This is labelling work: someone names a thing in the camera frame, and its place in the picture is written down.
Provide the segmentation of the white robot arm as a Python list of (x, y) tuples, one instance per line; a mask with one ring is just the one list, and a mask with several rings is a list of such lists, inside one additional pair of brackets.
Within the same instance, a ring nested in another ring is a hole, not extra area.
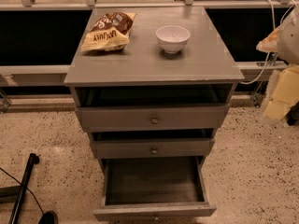
[(299, 103), (299, 7), (295, 7), (266, 38), (258, 43), (261, 52), (275, 52), (289, 64), (283, 71), (275, 70), (268, 80), (263, 100), (263, 121), (274, 123), (286, 118)]

